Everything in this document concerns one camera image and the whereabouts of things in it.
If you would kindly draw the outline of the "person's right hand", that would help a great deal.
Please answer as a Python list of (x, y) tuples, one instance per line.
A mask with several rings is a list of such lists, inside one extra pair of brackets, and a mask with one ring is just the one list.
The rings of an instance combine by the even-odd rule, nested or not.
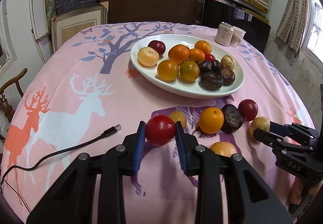
[[(322, 181), (320, 181), (317, 184), (314, 184), (310, 190), (309, 190), (309, 194), (312, 196), (316, 196), (320, 190), (322, 186)], [(294, 183), (292, 185), (292, 190), (290, 193), (290, 202), (292, 204), (297, 204), (299, 205), (302, 201), (302, 191), (303, 191), (303, 184), (301, 179), (299, 178), (295, 178)]]

